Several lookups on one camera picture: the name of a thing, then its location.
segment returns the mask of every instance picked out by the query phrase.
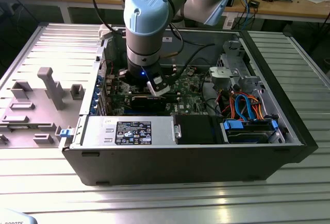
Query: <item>metal table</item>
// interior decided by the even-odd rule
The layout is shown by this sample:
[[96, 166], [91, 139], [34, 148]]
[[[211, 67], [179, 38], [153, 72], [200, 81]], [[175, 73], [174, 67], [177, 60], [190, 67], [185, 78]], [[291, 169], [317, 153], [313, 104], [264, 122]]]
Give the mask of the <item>metal table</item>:
[[[94, 25], [39, 27], [0, 81], [5, 86], [0, 110], [12, 97], [8, 88], [17, 75], [27, 79], [28, 72], [54, 65], [55, 58], [63, 69], [55, 80], [62, 86], [66, 71], [88, 74], [88, 51], [98, 46], [97, 31]], [[94, 187], [81, 183], [57, 148], [0, 149], [2, 206], [41, 224], [329, 223], [329, 82], [294, 39], [268, 32], [251, 37], [320, 147], [302, 163], [284, 166], [267, 181]], [[50, 53], [58, 46], [66, 49], [61, 59]], [[78, 58], [70, 54], [74, 51]], [[84, 84], [80, 78], [72, 81]]]

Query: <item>motherboard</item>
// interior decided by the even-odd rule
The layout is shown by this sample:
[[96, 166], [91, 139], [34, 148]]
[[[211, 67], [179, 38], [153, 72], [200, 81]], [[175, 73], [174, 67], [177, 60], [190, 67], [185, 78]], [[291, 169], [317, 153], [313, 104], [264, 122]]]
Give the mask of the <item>motherboard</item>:
[[108, 115], [175, 115], [205, 114], [206, 104], [201, 86], [206, 73], [194, 67], [187, 68], [166, 94], [154, 97], [147, 87], [120, 81], [117, 74], [107, 76]]

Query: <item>slotted aluminum surface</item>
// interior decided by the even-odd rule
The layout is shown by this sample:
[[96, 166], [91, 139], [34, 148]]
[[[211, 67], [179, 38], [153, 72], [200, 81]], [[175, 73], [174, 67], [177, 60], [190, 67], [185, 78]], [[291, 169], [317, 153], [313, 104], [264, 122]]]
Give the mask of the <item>slotted aluminum surface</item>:
[[[292, 94], [302, 98], [304, 92]], [[309, 112], [300, 111], [304, 120], [328, 120], [328, 114]], [[313, 132], [320, 147], [314, 154], [255, 182], [91, 187], [58, 149], [3, 149], [0, 202], [41, 224], [329, 223], [330, 140], [328, 131]]]
[[283, 33], [251, 31], [249, 34], [313, 138], [318, 143], [328, 143], [329, 79], [295, 39]]

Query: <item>ur robot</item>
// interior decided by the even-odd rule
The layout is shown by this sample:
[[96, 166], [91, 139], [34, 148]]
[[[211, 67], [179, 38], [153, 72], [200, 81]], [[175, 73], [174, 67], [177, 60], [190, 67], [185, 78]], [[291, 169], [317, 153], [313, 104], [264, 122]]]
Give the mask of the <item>ur robot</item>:
[[127, 69], [119, 76], [130, 84], [146, 83], [151, 94], [170, 90], [175, 76], [166, 77], [159, 64], [163, 33], [174, 17], [207, 25], [218, 23], [228, 0], [125, 0]]

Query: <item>black cable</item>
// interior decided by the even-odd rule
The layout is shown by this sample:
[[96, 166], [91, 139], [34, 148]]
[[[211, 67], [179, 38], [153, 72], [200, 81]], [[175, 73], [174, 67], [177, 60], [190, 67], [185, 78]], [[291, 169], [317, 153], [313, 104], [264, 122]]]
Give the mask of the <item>black cable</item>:
[[[250, 3], [250, 0], [246, 0], [246, 3], [247, 5], [249, 5]], [[241, 19], [243, 18], [243, 15], [245, 14], [246, 12], [246, 9], [248, 8], [246, 5], [243, 5], [244, 6], [244, 12], [242, 13], [241, 17], [239, 18], [238, 22], [235, 21], [235, 25], [233, 26], [233, 28], [235, 28], [237, 25], [238, 25], [238, 29], [239, 29], [239, 26], [241, 25], [240, 22], [241, 22]]]
[[191, 56], [190, 58], [187, 60], [186, 64], [182, 67], [181, 71], [179, 73], [177, 73], [174, 78], [175, 80], [179, 79], [180, 76], [182, 75], [182, 73], [185, 71], [185, 69], [187, 68], [188, 64], [193, 60], [194, 56], [196, 56], [197, 53], [199, 53], [202, 49], [207, 48], [209, 46], [213, 46], [215, 45], [214, 43], [212, 44], [207, 44], [207, 45], [203, 45], [200, 48], [198, 48]]
[[179, 39], [181, 41], [181, 47], [180, 47], [180, 49], [178, 51], [175, 51], [173, 53], [169, 53], [169, 54], [167, 54], [165, 56], [161, 56], [160, 58], [170, 58], [170, 57], [177, 56], [177, 55], [179, 55], [181, 53], [181, 51], [184, 49], [184, 46], [185, 46], [184, 41], [183, 41], [183, 38], [182, 38], [182, 35], [179, 32], [179, 30], [177, 30], [176, 26], [174, 26], [172, 23], [170, 23], [169, 26], [170, 26], [171, 29], [174, 28], [175, 31], [179, 34]]
[[[178, 36], [178, 35], [174, 32], [174, 30], [173, 30], [171, 24], [170, 24], [170, 29], [171, 29], [171, 31], [172, 31], [172, 34], [173, 34], [178, 40], [183, 39], [182, 36], [179, 37], [179, 36], [180, 36], [180, 33], [179, 33], [179, 36]], [[185, 39], [183, 39], [183, 41], [186, 42], [187, 44], [191, 44], [191, 45], [205, 45], [205, 44], [200, 44], [200, 43], [191, 42], [191, 41], [189, 41], [189, 40], [185, 40]]]
[[207, 99], [205, 102], [208, 102], [208, 101], [210, 101], [210, 100], [216, 100], [216, 98], [209, 98], [209, 99]]
[[101, 22], [110, 30], [110, 31], [112, 31], [112, 32], [114, 32], [114, 33], [117, 33], [117, 34], [121, 34], [119, 31], [116, 31], [116, 30], [114, 30], [112, 27], [110, 27], [105, 21], [104, 21], [104, 19], [102, 18], [102, 16], [101, 16], [101, 13], [100, 13], [100, 10], [98, 9], [98, 7], [97, 7], [97, 4], [96, 4], [96, 1], [95, 0], [92, 0], [93, 1], [93, 6], [94, 6], [94, 9], [95, 9], [95, 11], [96, 11], [96, 13], [97, 13], [97, 16], [98, 16], [98, 18], [101, 20]]
[[39, 23], [39, 21], [38, 21], [38, 19], [37, 18], [35, 18], [35, 16], [24, 6], [24, 4], [22, 4], [21, 3], [21, 1], [19, 1], [19, 0], [16, 0], [20, 5], [22, 5], [22, 7], [26, 10], [26, 12], [28, 12], [29, 13], [29, 15], [31, 15], [31, 17], [37, 22], [37, 23]]
[[202, 85], [201, 85], [201, 98], [202, 98], [202, 101], [205, 103], [205, 105], [207, 105], [208, 107], [210, 107], [212, 110], [214, 110], [214, 113], [217, 114], [217, 110], [216, 108], [214, 108], [213, 106], [211, 106], [209, 103], [207, 103], [207, 101], [209, 101], [210, 99], [208, 99], [207, 101], [205, 100], [204, 98], [204, 94], [203, 94], [203, 86], [204, 86], [204, 82], [205, 82], [205, 78], [206, 76], [208, 75], [209, 71], [206, 72], [204, 78], [203, 78], [203, 81], [202, 81]]
[[329, 17], [330, 17], [330, 12], [329, 12], [328, 16], [326, 17], [325, 21], [323, 22], [323, 24], [322, 24], [322, 26], [321, 26], [321, 28], [320, 28], [320, 31], [322, 31], [322, 28], [323, 28], [324, 25], [326, 24], [326, 22], [327, 22], [327, 20], [329, 19]]
[[330, 12], [329, 12], [328, 16], [326, 17], [325, 21], [323, 22], [323, 24], [322, 24], [318, 34], [316, 35], [315, 39], [313, 40], [312, 44], [310, 45], [309, 53], [312, 53], [318, 47], [322, 38], [330, 31], [330, 25], [328, 25], [328, 27], [324, 31], [322, 31], [322, 28], [325, 26], [329, 17], [330, 17]]
[[211, 67], [213, 66], [212, 64], [210, 64], [209, 61], [207, 61], [205, 58], [199, 57], [199, 58], [194, 58], [193, 60], [191, 60], [190, 65], [192, 64], [193, 61], [197, 60], [197, 59], [202, 59], [204, 62], [206, 62], [208, 65], [210, 65]]
[[15, 50], [18, 50], [17, 47], [13, 46], [12, 44], [10, 44], [9, 42], [7, 42], [6, 40], [4, 40], [4, 39], [2, 39], [2, 38], [0, 38], [0, 40], [3, 41], [5, 44], [7, 44], [9, 47], [11, 47], [11, 48], [13, 48], [13, 49], [15, 49]]
[[181, 51], [183, 51], [184, 49], [184, 46], [185, 46], [185, 43], [184, 43], [184, 39], [182, 38], [182, 35], [181, 33], [179, 32], [179, 30], [176, 28], [176, 26], [174, 26], [173, 23], [170, 23], [170, 29], [173, 30], [173, 28], [175, 29], [175, 31], [178, 33], [179, 35], [179, 40], [181, 40], [181, 47], [180, 49], [177, 51], [177, 53], [179, 54]]
[[180, 17], [179, 19], [173, 19], [171, 21], [171, 23], [178, 23], [178, 22], [182, 22], [183, 20], [184, 20], [184, 18], [183, 17]]

